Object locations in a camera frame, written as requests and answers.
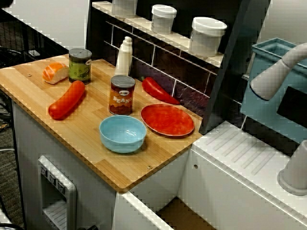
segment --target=white squeeze bottle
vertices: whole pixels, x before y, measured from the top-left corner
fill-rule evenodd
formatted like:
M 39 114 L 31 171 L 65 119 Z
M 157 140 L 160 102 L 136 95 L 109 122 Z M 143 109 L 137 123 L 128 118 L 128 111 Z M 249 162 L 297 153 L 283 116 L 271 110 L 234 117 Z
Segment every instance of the white squeeze bottle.
M 119 48 L 114 76 L 116 75 L 128 76 L 131 64 L 131 58 L 132 58 L 132 39 L 131 37 L 125 37 L 123 44 L 121 44 Z

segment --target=tile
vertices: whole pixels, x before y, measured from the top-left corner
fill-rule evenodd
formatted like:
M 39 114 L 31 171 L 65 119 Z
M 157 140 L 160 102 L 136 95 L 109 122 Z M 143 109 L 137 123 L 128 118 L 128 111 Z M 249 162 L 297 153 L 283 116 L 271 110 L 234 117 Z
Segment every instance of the tile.
M 120 21 L 120 20 L 118 20 L 118 19 L 116 19 L 114 17 L 111 17 L 110 15 L 107 15 L 107 14 L 105 14 L 105 15 L 106 15 L 106 21 L 108 23 L 116 25 L 116 26 L 118 26 L 118 27 L 120 27 L 120 28 L 122 28 L 124 30 L 127 30 L 128 32 L 132 33 L 132 28 L 133 27 L 131 25 L 128 25 L 127 23 L 124 23 L 124 22 L 122 22 L 122 21 Z
M 110 46 L 107 43 L 104 43 L 103 53 L 101 54 L 101 58 L 111 63 L 113 66 L 116 66 L 118 56 L 118 49 Z
M 236 93 L 234 95 L 235 101 L 240 102 L 240 103 L 243 102 L 243 98 L 244 98 L 244 94 L 245 94 L 245 90 L 246 90 L 247 85 L 248 85 L 248 80 L 241 78 L 240 83 L 238 85 L 238 88 L 236 90 Z
M 151 65 L 154 54 L 154 46 L 148 42 L 133 36 L 133 56 Z
M 203 67 L 203 68 L 213 72 L 213 73 L 215 73 L 215 74 L 217 74 L 218 71 L 219 71 L 218 67 L 216 67 L 216 66 L 214 66 L 214 65 L 212 65 L 212 64 L 210 64 L 210 63 L 208 63 L 208 62 L 206 62 L 204 60 L 201 60 L 201 59 L 199 59 L 199 58 L 197 58 L 197 57 L 195 57 L 195 56 L 193 56 L 191 54 L 188 54 L 185 51 L 181 51 L 180 56 L 183 57 L 186 60 L 189 60 L 189 61 L 191 61 L 191 62 L 193 62 L 193 63 L 195 63 L 195 64 L 197 64 L 197 65 L 199 65 L 199 66 L 201 66 L 201 67 Z
M 192 88 L 204 92 L 209 72 L 156 47 L 153 66 Z
M 243 130 L 289 157 L 293 155 L 294 151 L 299 146 L 295 141 L 260 124 L 250 117 L 246 118 Z
M 209 76 L 209 80 L 207 82 L 206 91 L 205 91 L 205 94 L 209 97 L 211 96 L 211 92 L 212 92 L 215 80 L 216 80 L 216 75 L 211 73 Z
M 114 27 L 113 45 L 119 48 L 126 36 L 132 38 L 132 55 L 148 64 L 151 64 L 154 53 L 154 46 L 142 39 L 137 38 L 136 36 Z
M 142 80 L 142 77 L 152 77 L 166 92 L 173 93 L 175 80 L 151 66 L 132 58 L 130 76 Z
M 144 33 L 143 31 L 141 31 L 139 29 L 134 28 L 133 34 L 145 39 L 146 41 L 152 42 L 155 45 L 172 52 L 173 54 L 176 54 L 178 56 L 180 54 L 180 49 L 178 49 L 178 48 L 176 48 L 176 47 L 174 47 L 174 46 L 172 46 L 172 45 L 170 45 L 170 44 L 168 44 L 164 41 L 161 41 L 161 40 L 159 40 L 159 39 L 157 39 L 157 38 L 155 38 L 155 37 L 153 37 L 153 36 L 151 36 L 147 33 Z
M 241 105 L 235 101 L 231 102 L 226 121 L 238 128 L 242 127 L 245 115 L 240 113 Z
M 181 105 L 203 117 L 209 98 L 196 90 L 176 82 L 174 97 L 180 101 Z

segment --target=faucet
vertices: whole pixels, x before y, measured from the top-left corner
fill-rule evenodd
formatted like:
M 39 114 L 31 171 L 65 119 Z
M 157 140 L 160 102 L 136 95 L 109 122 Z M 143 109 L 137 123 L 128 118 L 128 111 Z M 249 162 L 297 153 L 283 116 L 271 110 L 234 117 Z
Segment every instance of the faucet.
M 270 100 L 292 68 L 305 58 L 307 58 L 307 43 L 292 48 L 278 62 L 256 76 L 250 82 L 250 88 L 259 98 Z
M 289 50 L 276 64 L 260 73 L 250 82 L 252 91 L 263 100 L 270 100 L 281 87 L 292 68 L 307 58 L 307 43 Z M 287 192 L 296 196 L 307 195 L 307 140 L 301 142 L 277 181 Z

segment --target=can of beans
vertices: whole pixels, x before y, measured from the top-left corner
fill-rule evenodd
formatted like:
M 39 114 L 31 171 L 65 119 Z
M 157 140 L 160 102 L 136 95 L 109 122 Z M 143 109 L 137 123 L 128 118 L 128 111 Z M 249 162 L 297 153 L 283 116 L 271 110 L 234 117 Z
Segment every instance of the can of beans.
M 124 75 L 111 78 L 109 111 L 114 115 L 129 115 L 132 112 L 132 100 L 135 80 Z

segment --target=white wall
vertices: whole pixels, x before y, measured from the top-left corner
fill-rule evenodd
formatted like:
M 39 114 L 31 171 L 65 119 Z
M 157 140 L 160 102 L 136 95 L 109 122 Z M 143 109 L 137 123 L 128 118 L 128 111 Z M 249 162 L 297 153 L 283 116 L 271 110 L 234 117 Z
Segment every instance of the white wall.
M 89 0 L 14 0 L 4 9 L 67 49 L 85 48 Z
M 294 44 L 307 42 L 307 0 L 271 0 L 258 42 L 274 37 Z
M 62 46 L 85 47 L 89 0 L 14 0 L 5 10 Z M 307 42 L 307 0 L 271 0 L 258 42 Z

